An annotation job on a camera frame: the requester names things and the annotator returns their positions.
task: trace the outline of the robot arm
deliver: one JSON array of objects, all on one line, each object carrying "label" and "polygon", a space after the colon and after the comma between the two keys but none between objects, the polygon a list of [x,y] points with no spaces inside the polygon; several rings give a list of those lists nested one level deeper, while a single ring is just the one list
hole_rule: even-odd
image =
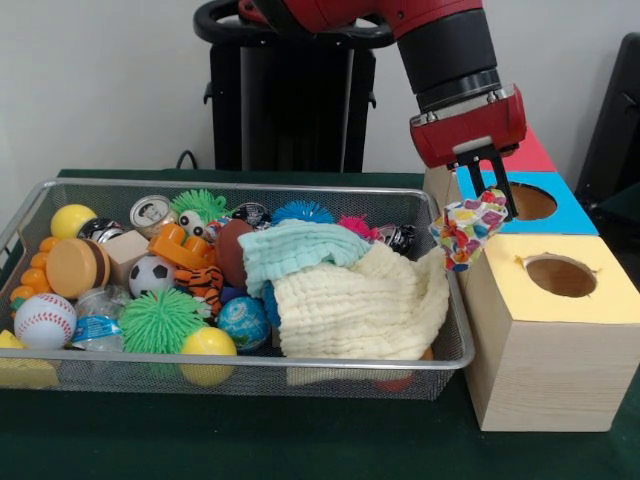
[{"label": "robot arm", "polygon": [[254,0],[282,34],[309,36],[376,14],[391,26],[421,114],[411,136],[429,168],[469,167],[485,189],[480,160],[490,160],[511,216],[515,203],[502,154],[526,134],[520,91],[503,87],[482,0]]}]

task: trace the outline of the black cable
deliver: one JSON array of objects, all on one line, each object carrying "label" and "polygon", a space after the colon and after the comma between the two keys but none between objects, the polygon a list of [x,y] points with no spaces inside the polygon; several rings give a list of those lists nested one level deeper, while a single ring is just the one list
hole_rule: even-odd
[{"label": "black cable", "polygon": [[178,163],[176,164],[176,168],[177,169],[182,168],[182,162],[184,162],[184,159],[187,157],[189,157],[189,159],[191,160],[191,165],[193,166],[193,169],[198,170],[198,161],[196,160],[196,156],[193,154],[191,150],[185,150],[180,154],[180,157],[178,158]]}]

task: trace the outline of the wooden box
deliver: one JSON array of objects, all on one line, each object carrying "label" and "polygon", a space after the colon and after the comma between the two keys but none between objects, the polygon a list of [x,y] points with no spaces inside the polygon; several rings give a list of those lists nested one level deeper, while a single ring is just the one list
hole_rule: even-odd
[{"label": "wooden box", "polygon": [[640,360],[640,294],[600,238],[497,235],[465,300],[482,430],[610,428]]}]

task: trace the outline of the plastic bottle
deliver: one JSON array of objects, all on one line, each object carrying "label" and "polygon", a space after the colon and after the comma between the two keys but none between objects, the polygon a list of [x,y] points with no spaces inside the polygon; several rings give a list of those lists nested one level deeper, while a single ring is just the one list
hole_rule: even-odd
[{"label": "plastic bottle", "polygon": [[73,345],[92,352],[122,352],[124,339],[118,319],[129,301],[126,290],[112,285],[85,292],[76,304]]}]

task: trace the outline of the metal mesh basket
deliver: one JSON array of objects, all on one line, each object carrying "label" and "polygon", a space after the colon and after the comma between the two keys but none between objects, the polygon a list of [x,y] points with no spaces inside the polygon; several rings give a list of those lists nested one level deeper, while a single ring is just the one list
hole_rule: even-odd
[{"label": "metal mesh basket", "polygon": [[[7,280],[0,290],[0,327],[12,330],[9,294],[19,285],[20,276],[37,253],[40,241],[50,234],[49,223],[58,208],[80,203],[102,216],[128,224],[129,210],[141,197],[159,194],[172,198],[192,188],[207,188],[216,195],[224,195],[230,206],[255,201],[273,211],[291,200],[313,200],[336,217],[366,214],[373,225],[414,224],[417,241],[410,254],[413,259],[435,246],[428,232],[435,205],[417,190],[56,179],[30,194],[0,236],[0,247],[24,249],[17,264],[7,262],[5,266],[5,270],[12,270],[4,272]],[[238,357],[4,349],[0,350],[0,369],[2,358],[45,359],[57,369],[59,385],[51,388],[67,391],[433,400],[453,373],[468,365],[474,355],[469,324],[453,275],[449,276],[449,284],[449,312],[432,346],[433,361],[291,359],[282,357],[280,350],[271,346]],[[185,364],[200,365],[198,368],[205,372],[232,367],[233,374],[215,387],[198,387],[183,377],[181,368]]]}]

